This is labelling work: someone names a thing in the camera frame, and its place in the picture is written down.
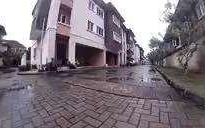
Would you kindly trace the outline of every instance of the wet pavement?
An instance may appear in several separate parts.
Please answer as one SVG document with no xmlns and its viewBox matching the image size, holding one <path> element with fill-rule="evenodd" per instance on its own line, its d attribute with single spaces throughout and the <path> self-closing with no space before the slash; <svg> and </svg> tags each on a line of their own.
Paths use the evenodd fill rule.
<svg viewBox="0 0 205 128">
<path fill-rule="evenodd" d="M 0 128 L 205 128 L 150 66 L 51 76 L 0 75 Z"/>
</svg>

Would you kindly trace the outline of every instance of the balcony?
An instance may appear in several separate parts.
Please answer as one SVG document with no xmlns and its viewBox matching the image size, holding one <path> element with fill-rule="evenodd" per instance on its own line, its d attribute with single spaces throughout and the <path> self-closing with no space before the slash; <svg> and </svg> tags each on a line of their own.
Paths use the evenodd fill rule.
<svg viewBox="0 0 205 128">
<path fill-rule="evenodd" d="M 62 5 L 65 5 L 69 8 L 72 8 L 73 6 L 73 0 L 62 0 Z"/>
<path fill-rule="evenodd" d="M 64 36 L 70 36 L 70 18 L 71 9 L 65 5 L 60 6 L 58 14 L 57 33 Z"/>
<path fill-rule="evenodd" d="M 64 36 L 70 36 L 70 26 L 58 22 L 57 33 Z"/>
</svg>

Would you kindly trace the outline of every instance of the garage entrance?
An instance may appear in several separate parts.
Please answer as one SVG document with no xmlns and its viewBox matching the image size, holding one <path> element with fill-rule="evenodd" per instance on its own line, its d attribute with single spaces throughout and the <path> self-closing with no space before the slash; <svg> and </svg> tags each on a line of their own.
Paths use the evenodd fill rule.
<svg viewBox="0 0 205 128">
<path fill-rule="evenodd" d="M 76 61 L 80 66 L 104 66 L 104 51 L 76 43 Z"/>
</svg>

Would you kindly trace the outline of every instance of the interlocking paver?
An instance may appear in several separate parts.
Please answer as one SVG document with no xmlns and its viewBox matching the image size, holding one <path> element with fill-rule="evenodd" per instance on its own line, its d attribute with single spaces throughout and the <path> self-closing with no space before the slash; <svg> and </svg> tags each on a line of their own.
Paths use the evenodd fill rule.
<svg viewBox="0 0 205 128">
<path fill-rule="evenodd" d="M 170 119 L 171 128 L 181 128 L 180 121 L 178 119 Z"/>
<path fill-rule="evenodd" d="M 118 121 L 115 126 L 117 128 L 136 128 L 134 125 L 128 124 L 126 122 Z"/>
<path fill-rule="evenodd" d="M 102 123 L 96 119 L 93 119 L 91 117 L 87 117 L 84 119 L 84 121 L 94 127 L 99 127 Z"/>
<path fill-rule="evenodd" d="M 141 108 L 136 108 L 134 110 L 135 113 L 140 113 L 140 114 L 150 114 L 150 110 L 145 110 L 145 109 L 141 109 Z"/>
<path fill-rule="evenodd" d="M 111 128 L 114 124 L 115 124 L 115 120 L 109 118 L 108 120 L 106 120 L 103 125 L 100 128 Z"/>
<path fill-rule="evenodd" d="M 159 117 L 156 116 L 142 115 L 141 119 L 146 121 L 159 122 Z"/>
<path fill-rule="evenodd" d="M 47 123 L 47 122 L 51 122 L 51 121 L 57 119 L 58 117 L 61 117 L 61 115 L 58 114 L 58 113 L 56 113 L 56 114 L 54 114 L 54 115 L 50 115 L 50 116 L 44 118 L 43 120 L 44 120 L 44 122 Z"/>
<path fill-rule="evenodd" d="M 74 116 L 73 118 L 69 119 L 69 121 L 72 124 L 75 124 L 75 123 L 79 122 L 80 120 L 84 119 L 85 117 L 86 117 L 86 114 L 80 113 L 79 115 Z"/>
<path fill-rule="evenodd" d="M 119 120 L 119 121 L 123 121 L 126 122 L 128 121 L 129 117 L 128 116 L 124 116 L 124 115 L 119 115 L 119 114 L 112 114 L 111 118 L 115 119 L 115 120 Z"/>
<path fill-rule="evenodd" d="M 137 125 L 139 123 L 140 114 L 139 113 L 133 113 L 132 116 L 129 119 L 129 123 L 133 125 Z"/>
<path fill-rule="evenodd" d="M 151 122 L 150 128 L 170 128 L 170 125 Z"/>
<path fill-rule="evenodd" d="M 33 125 L 35 127 L 38 127 L 38 126 L 44 124 L 44 121 L 42 120 L 42 118 L 40 116 L 32 117 L 31 120 L 32 120 Z"/>
<path fill-rule="evenodd" d="M 49 116 L 48 112 L 46 110 L 39 111 L 39 114 L 42 118 Z"/>
<path fill-rule="evenodd" d="M 109 118 L 110 115 L 111 115 L 111 112 L 105 111 L 104 113 L 102 113 L 102 114 L 98 117 L 98 120 L 100 120 L 101 122 L 104 122 L 105 120 L 107 120 L 107 119 Z"/>
<path fill-rule="evenodd" d="M 71 126 L 71 123 L 69 121 L 67 121 L 64 117 L 60 117 L 60 118 L 56 119 L 56 122 L 62 128 L 68 128 L 69 126 Z"/>
<path fill-rule="evenodd" d="M 159 116 L 159 113 L 160 113 L 160 109 L 159 107 L 152 107 L 152 112 L 151 112 L 151 115 L 153 116 Z"/>
<path fill-rule="evenodd" d="M 163 124 L 169 124 L 168 113 L 160 112 L 160 122 Z"/>
<path fill-rule="evenodd" d="M 74 115 L 72 115 L 70 112 L 63 110 L 59 112 L 63 117 L 65 117 L 66 119 L 70 119 L 72 117 L 74 117 Z"/>
<path fill-rule="evenodd" d="M 135 74 L 137 75 L 132 77 L 140 78 L 140 73 L 135 72 Z M 53 82 L 52 86 L 47 79 L 43 81 L 41 78 L 36 79 L 42 83 L 33 86 L 31 98 L 26 98 L 26 95 L 20 96 L 21 99 L 18 99 L 13 105 L 7 105 L 7 103 L 10 103 L 6 101 L 7 99 L 2 100 L 2 105 L 11 106 L 11 109 L 8 107 L 8 111 L 0 112 L 0 116 L 3 115 L 2 118 L 0 117 L 1 127 L 205 128 L 205 109 L 198 108 L 196 104 L 188 101 L 162 99 L 159 95 L 157 95 L 158 99 L 161 98 L 159 100 L 150 100 L 148 97 L 146 99 L 129 98 L 72 85 L 67 85 L 69 88 L 64 89 L 66 86 L 63 84 L 66 83 L 57 79 L 55 81 L 59 82 Z M 100 81 L 87 84 L 87 80 L 76 78 L 75 82 L 78 81 L 83 85 L 86 83 L 86 86 L 106 86 L 106 84 L 98 86 L 97 84 L 100 84 Z M 150 90 L 153 87 L 155 87 L 154 90 L 157 88 L 162 90 L 162 87 L 164 87 L 164 90 L 166 88 L 171 89 L 164 82 L 152 81 L 146 83 L 138 80 L 139 82 L 136 83 L 133 81 L 129 80 L 131 84 L 126 84 L 126 86 L 132 87 L 132 90 L 135 89 L 134 87 L 140 87 L 140 91 L 145 94 L 147 92 L 144 89 Z"/>
<path fill-rule="evenodd" d="M 95 113 L 95 112 L 93 112 L 93 111 L 91 111 L 91 110 L 86 110 L 84 113 L 85 113 L 86 115 L 88 115 L 88 116 L 93 117 L 93 118 L 97 118 L 97 117 L 99 116 L 98 113 Z"/>
<path fill-rule="evenodd" d="M 132 114 L 133 110 L 134 110 L 134 108 L 132 108 L 132 107 L 127 107 L 127 108 L 125 109 L 125 111 L 123 112 L 123 115 L 125 115 L 125 116 L 130 116 L 130 115 Z"/>
<path fill-rule="evenodd" d="M 149 126 L 149 122 L 146 121 L 146 120 L 140 120 L 140 123 L 139 123 L 139 127 L 138 128 L 148 128 Z"/>
</svg>

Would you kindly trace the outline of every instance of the puddle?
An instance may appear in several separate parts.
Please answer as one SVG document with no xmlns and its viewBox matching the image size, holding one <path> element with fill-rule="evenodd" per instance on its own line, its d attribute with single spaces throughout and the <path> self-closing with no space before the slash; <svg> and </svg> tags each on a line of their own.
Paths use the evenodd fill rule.
<svg viewBox="0 0 205 128">
<path fill-rule="evenodd" d="M 160 78 L 150 78 L 150 80 L 152 80 L 152 81 L 161 81 Z"/>
<path fill-rule="evenodd" d="M 112 78 L 108 78 L 106 81 L 112 83 L 120 83 L 128 80 L 135 80 L 135 79 L 131 77 L 112 77 Z"/>
</svg>

